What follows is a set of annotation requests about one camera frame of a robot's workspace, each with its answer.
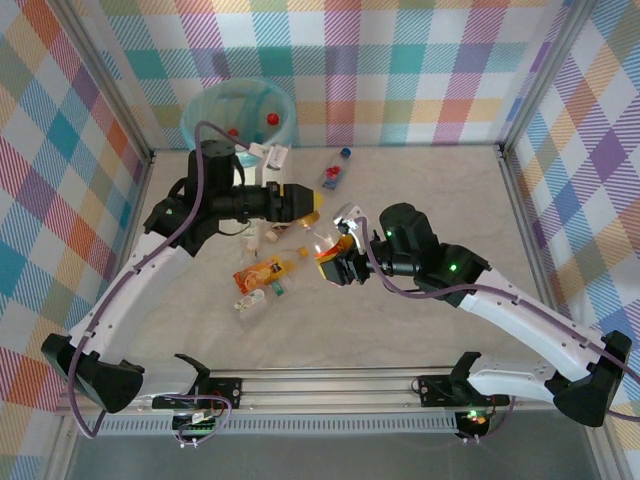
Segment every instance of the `colorful plaid wall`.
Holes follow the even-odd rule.
[[[40,345],[105,288],[142,162],[44,0],[0,12],[0,479],[31,479],[63,388]]]
[[[517,146],[563,313],[633,339],[640,369],[640,2],[600,0]],[[617,410],[640,415],[625,377]],[[640,478],[640,430],[615,422]]]
[[[150,143],[165,148],[185,148],[178,122],[197,92],[241,76],[295,98],[301,146],[494,142],[570,3],[74,1]]]

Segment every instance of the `plastic bin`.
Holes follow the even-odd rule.
[[[269,125],[267,116],[276,113],[277,125]],[[182,112],[180,130],[189,150],[195,148],[194,128],[200,120],[208,120],[251,143],[291,145],[296,125],[293,100],[275,83],[263,78],[234,78],[209,87],[193,97]],[[202,140],[221,139],[210,128],[201,130]],[[258,159],[239,153],[244,167],[255,166]]]

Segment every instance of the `purple cable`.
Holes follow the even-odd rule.
[[[224,403],[225,406],[227,407],[227,414],[225,415],[222,423],[217,425],[216,428],[211,433],[205,435],[200,440],[192,442],[192,445],[194,447],[197,447],[201,443],[206,442],[211,437],[213,437],[216,433],[218,433],[218,430],[223,429],[225,425],[229,423],[229,419],[231,418],[231,411],[233,410],[233,405],[231,404],[231,402],[225,397],[221,397],[219,395],[178,395],[176,394],[176,395],[163,395],[163,397],[175,398],[176,400],[216,400],[218,402]],[[184,431],[184,429],[185,427],[180,427],[178,429],[178,440],[180,440],[180,443],[182,443],[183,445],[186,444],[185,439],[182,437],[182,432]]]
[[[505,300],[508,300],[510,302],[519,300],[518,304],[521,305],[524,309],[529,310],[533,314],[544,318],[546,321],[551,323],[554,327],[556,327],[559,330],[563,331],[567,335],[573,336],[576,340],[578,340],[580,342],[580,344],[586,346],[587,348],[589,348],[593,352],[597,353],[601,357],[606,358],[611,363],[613,363],[616,367],[621,369],[623,372],[628,373],[631,376],[631,378],[638,385],[640,385],[640,375],[638,375],[635,372],[635,370],[633,370],[631,367],[629,367],[625,363],[623,363],[620,360],[618,360],[616,357],[611,355],[609,352],[605,351],[603,348],[600,348],[597,345],[594,345],[593,343],[591,343],[591,341],[587,337],[585,337],[584,335],[581,335],[580,333],[574,331],[571,327],[568,327],[567,325],[565,325],[564,323],[562,323],[561,321],[559,321],[558,319],[556,319],[555,317],[553,317],[552,315],[547,313],[542,308],[540,308],[537,305],[534,305],[532,303],[529,303],[526,300],[518,299],[518,296],[514,295],[512,293],[506,292],[504,290],[500,290],[499,288],[496,288],[496,287],[491,287],[489,285],[478,285],[478,284],[454,285],[453,287],[443,288],[442,290],[437,290],[435,292],[409,293],[409,292],[403,291],[402,289],[400,289],[397,286],[395,286],[385,276],[385,274],[382,272],[382,269],[380,268],[380,265],[378,265],[376,257],[373,254],[373,250],[371,248],[371,245],[369,244],[369,235],[367,233],[367,219],[365,217],[358,217],[358,218],[356,218],[356,223],[359,223],[360,227],[362,228],[362,234],[363,234],[363,238],[364,238],[364,245],[365,245],[365,248],[367,250],[367,257],[369,258],[369,262],[371,263],[371,266],[373,267],[373,270],[378,274],[378,276],[380,277],[380,280],[382,281],[382,283],[384,283],[387,286],[387,288],[389,290],[391,290],[392,292],[397,293],[398,295],[401,295],[401,296],[406,297],[406,298],[425,299],[425,298],[441,297],[442,295],[447,295],[449,293],[454,293],[454,292],[477,290],[477,291],[480,291],[480,292],[487,292],[487,293],[491,293],[493,295],[497,295],[497,296],[502,297]],[[631,415],[625,415],[623,413],[613,412],[611,410],[609,410],[608,413],[612,417],[619,418],[621,420],[626,420],[626,421],[634,422],[634,423],[640,423],[640,417],[633,417]]]
[[[189,227],[193,219],[196,217],[196,214],[198,213],[198,209],[200,208],[200,203],[202,202],[202,196],[204,194],[204,158],[202,155],[202,145],[200,144],[200,130],[202,129],[203,126],[213,128],[216,132],[220,133],[222,136],[228,138],[232,142],[237,143],[247,149],[249,148],[248,145],[240,142],[238,139],[232,137],[227,132],[222,130],[220,127],[218,127],[217,125],[214,125],[211,122],[202,120],[196,124],[195,142],[196,142],[196,159],[198,164],[198,188],[196,192],[195,202],[193,204],[193,207],[191,208],[191,211],[189,212],[189,215],[187,216],[183,224],[180,225],[180,227],[175,232],[173,232],[171,236],[169,236],[169,238],[167,238],[164,242],[158,245],[149,255],[143,256],[142,260],[136,263],[133,266],[132,270],[125,272],[124,275],[122,275],[122,277],[120,277],[120,279],[116,282],[116,284],[111,289],[109,289],[106,296],[104,297],[104,300],[100,303],[96,311],[93,314],[89,313],[89,316],[91,316],[91,321],[89,322],[89,325],[87,325],[87,328],[84,332],[82,339],[80,340],[80,342],[78,342],[78,346],[76,347],[76,351],[73,353],[73,357],[71,357],[69,372],[67,374],[67,379],[68,379],[67,394],[69,396],[69,405],[71,407],[71,413],[80,431],[82,431],[82,433],[88,438],[96,437],[96,435],[98,434],[98,431],[100,430],[100,426],[102,425],[102,421],[104,420],[106,411],[103,410],[102,412],[100,412],[100,415],[98,416],[96,425],[93,430],[89,429],[89,426],[87,425],[87,423],[82,418],[82,415],[80,414],[80,409],[78,408],[78,402],[76,400],[76,391],[74,388],[76,384],[76,370],[78,368],[78,362],[80,361],[80,355],[82,354],[84,347],[89,341],[89,338],[93,333],[93,330],[96,328],[96,326],[100,322],[100,318],[102,317],[102,314],[107,309],[111,301],[118,294],[120,289],[127,283],[127,281],[132,276],[134,276],[137,272],[139,272],[140,269],[142,269],[151,260],[153,260],[166,247],[171,245]]]

